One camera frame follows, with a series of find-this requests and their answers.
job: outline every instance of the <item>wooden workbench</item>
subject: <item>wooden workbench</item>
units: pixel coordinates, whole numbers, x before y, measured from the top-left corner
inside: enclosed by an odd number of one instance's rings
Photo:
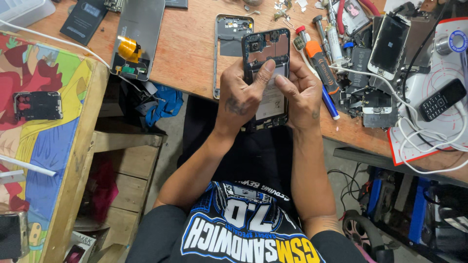
[[[258,10],[261,15],[252,15],[255,19],[255,31],[285,27],[282,20],[277,22],[273,14],[277,11],[273,8],[274,0],[264,0],[259,7],[251,7],[250,12]],[[306,31],[315,40],[319,40],[318,32],[313,28],[311,21],[317,15],[325,15],[325,10],[316,9],[316,0],[308,0],[309,5],[304,13],[301,13],[299,5],[293,4],[294,9],[288,11],[291,23],[298,27],[306,26]],[[386,0],[373,0],[376,7],[383,11]],[[62,0],[55,4],[57,11],[31,25],[29,28],[50,36],[58,37],[74,42],[72,39],[59,32],[66,18],[67,10],[76,2]],[[212,74],[214,54],[214,24],[217,14],[244,15],[248,13],[244,9],[241,0],[190,0],[189,9],[167,8],[164,11],[161,30],[159,34],[156,56],[154,59],[151,80],[161,84],[177,88],[181,91],[212,99]],[[89,43],[89,47],[108,63],[111,61],[111,53],[114,48],[114,39],[117,35],[119,16],[108,12]],[[59,46],[71,52],[82,54],[82,50],[38,37],[30,33],[21,34]],[[291,56],[298,58],[297,52]],[[237,58],[218,61],[218,78]],[[387,134],[382,129],[365,128],[361,118],[351,119],[348,115],[340,114],[341,119],[333,121],[325,107],[322,107],[321,123],[324,137],[341,141],[350,146],[391,157]],[[458,166],[468,159],[468,155],[457,153],[438,153],[412,162],[414,165],[427,170],[438,170]],[[467,168],[459,169],[447,174],[450,177],[468,182]]]

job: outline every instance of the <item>white plastic box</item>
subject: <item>white plastic box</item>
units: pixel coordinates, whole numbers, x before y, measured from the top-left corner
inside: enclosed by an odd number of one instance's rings
[[[0,20],[20,27],[27,27],[55,12],[51,0],[0,0]],[[17,32],[17,29],[3,25],[0,30]]]

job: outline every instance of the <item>phone battery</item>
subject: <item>phone battery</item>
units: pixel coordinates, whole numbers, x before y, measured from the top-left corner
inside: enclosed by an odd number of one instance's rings
[[[166,7],[189,9],[189,0],[166,0]]]
[[[13,104],[17,120],[63,119],[62,98],[57,91],[17,92]]]
[[[107,11],[103,0],[80,0],[76,3],[60,32],[86,46]]]
[[[360,72],[369,72],[367,70],[367,64],[369,63],[371,53],[371,49],[355,47],[351,55],[351,63],[353,63],[353,66],[350,69]],[[354,89],[360,90],[369,86],[369,76],[367,75],[350,72],[348,74],[348,79],[351,81],[351,91]]]

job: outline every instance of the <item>blue cloth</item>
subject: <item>blue cloth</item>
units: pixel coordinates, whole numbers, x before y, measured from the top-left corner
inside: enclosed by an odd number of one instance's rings
[[[152,127],[160,118],[169,118],[176,116],[182,107],[182,92],[167,86],[155,84],[158,91],[156,97],[159,100],[158,106],[152,106],[146,113],[145,122],[148,127]]]

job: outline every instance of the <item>blue tool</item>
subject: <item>blue tool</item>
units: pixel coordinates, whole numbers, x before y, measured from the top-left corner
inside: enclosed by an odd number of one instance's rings
[[[322,85],[322,99],[323,99],[323,102],[325,103],[325,106],[327,106],[327,109],[330,112],[331,117],[334,120],[339,119],[340,115],[338,114],[338,111],[336,110],[335,105],[333,104],[333,101],[331,101],[330,95],[328,95],[325,85]]]

